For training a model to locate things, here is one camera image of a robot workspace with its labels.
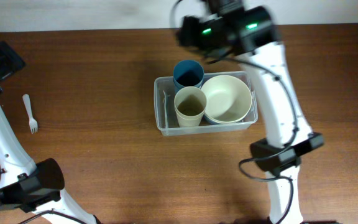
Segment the cream cup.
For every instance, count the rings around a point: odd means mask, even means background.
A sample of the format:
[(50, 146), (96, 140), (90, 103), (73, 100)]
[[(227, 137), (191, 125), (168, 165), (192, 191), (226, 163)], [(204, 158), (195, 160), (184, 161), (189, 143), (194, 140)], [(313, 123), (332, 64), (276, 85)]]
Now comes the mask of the cream cup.
[(175, 95), (175, 112), (185, 119), (198, 119), (204, 115), (207, 102), (207, 97), (200, 88), (184, 87)]
[(202, 114), (199, 114), (197, 116), (182, 116), (180, 114), (177, 114), (178, 124), (179, 124), (179, 127), (181, 127), (181, 128), (189, 128), (189, 127), (199, 126), (202, 118), (203, 118)]

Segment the cream bowl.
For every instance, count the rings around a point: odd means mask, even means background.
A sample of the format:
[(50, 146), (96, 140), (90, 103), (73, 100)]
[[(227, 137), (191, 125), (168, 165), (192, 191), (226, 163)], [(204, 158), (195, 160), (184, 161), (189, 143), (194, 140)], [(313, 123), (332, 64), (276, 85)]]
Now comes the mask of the cream bowl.
[(210, 118), (213, 118), (218, 121), (239, 121), (241, 119), (244, 119), (249, 114), (251, 108), (251, 106), (242, 108), (237, 107), (235, 105), (224, 109), (213, 108), (211, 110), (210, 108), (208, 108), (205, 111), (205, 114)]
[(239, 78), (230, 75), (218, 75), (210, 78), (201, 90), (207, 97), (206, 110), (224, 109), (232, 105), (252, 106), (252, 94), (249, 87)]

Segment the white plastic spoon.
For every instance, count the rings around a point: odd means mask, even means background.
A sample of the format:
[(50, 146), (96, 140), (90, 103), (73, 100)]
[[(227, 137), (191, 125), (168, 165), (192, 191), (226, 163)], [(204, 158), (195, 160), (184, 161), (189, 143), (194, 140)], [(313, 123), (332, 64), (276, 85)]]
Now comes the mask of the white plastic spoon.
[(164, 108), (164, 118), (165, 118), (165, 128), (169, 128), (169, 122), (168, 122), (168, 113), (167, 113), (167, 102), (169, 95), (166, 94), (165, 91), (163, 91), (164, 99), (163, 99), (163, 108)]

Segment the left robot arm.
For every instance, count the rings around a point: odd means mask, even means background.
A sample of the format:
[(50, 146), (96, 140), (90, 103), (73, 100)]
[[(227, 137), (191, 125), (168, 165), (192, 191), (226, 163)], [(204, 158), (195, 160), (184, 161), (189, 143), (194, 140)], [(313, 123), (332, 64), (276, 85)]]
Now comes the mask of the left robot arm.
[[(0, 80), (23, 66), (20, 56), (1, 42)], [(36, 163), (26, 153), (0, 105), (0, 211), (15, 209), (33, 213), (26, 223), (40, 217), (50, 223), (99, 223), (68, 194), (55, 159)]]

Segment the white plastic fork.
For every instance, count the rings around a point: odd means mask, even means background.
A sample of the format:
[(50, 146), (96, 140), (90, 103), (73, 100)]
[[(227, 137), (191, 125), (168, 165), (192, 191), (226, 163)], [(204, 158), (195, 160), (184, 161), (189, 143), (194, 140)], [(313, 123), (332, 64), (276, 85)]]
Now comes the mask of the white plastic fork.
[(32, 107), (31, 107), (31, 102), (30, 102), (30, 97), (28, 94), (24, 94), (22, 96), (23, 102), (24, 102), (24, 106), (25, 106), (25, 110), (27, 112), (27, 115), (29, 117), (29, 128), (32, 134), (35, 134), (38, 131), (38, 122), (36, 121), (36, 119), (33, 116), (32, 113)]

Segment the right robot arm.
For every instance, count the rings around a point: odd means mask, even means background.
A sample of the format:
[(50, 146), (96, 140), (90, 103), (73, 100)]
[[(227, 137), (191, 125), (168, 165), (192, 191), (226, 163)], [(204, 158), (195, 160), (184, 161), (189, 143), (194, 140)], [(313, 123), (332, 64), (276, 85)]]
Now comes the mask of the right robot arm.
[(266, 136), (250, 145), (268, 185), (270, 223), (303, 223), (298, 199), (301, 157), (324, 144), (307, 122), (288, 71), (285, 46), (269, 10), (242, 1), (206, 1), (204, 17), (174, 26), (178, 44), (210, 63), (235, 62), (250, 76)]

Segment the blue bowl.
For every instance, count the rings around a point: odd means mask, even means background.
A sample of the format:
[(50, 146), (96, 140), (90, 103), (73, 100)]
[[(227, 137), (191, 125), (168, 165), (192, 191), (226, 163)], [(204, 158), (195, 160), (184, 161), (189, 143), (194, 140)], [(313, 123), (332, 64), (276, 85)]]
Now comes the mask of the blue bowl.
[(213, 118), (210, 118), (206, 114), (203, 116), (203, 118), (211, 125), (215, 125), (215, 124), (234, 124), (234, 123), (243, 123), (244, 122), (244, 119), (241, 119), (239, 121), (218, 121), (218, 120), (215, 120)]

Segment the blue cup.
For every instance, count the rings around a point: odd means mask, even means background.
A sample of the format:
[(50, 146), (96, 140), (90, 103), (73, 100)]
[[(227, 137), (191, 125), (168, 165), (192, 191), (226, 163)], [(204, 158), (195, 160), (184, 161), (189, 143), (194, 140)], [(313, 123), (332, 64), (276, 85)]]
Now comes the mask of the blue cup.
[(195, 85), (204, 80), (204, 69), (195, 60), (182, 60), (173, 69), (173, 80), (182, 85)]
[(198, 82), (195, 85), (190, 85), (190, 84), (182, 85), (182, 84), (178, 83), (176, 80), (173, 80), (173, 84), (174, 84), (175, 93), (178, 93), (181, 89), (183, 89), (185, 87), (189, 87), (189, 86), (193, 86), (193, 87), (196, 87), (196, 88), (201, 88), (201, 86), (203, 84), (203, 81), (201, 80), (200, 82)]

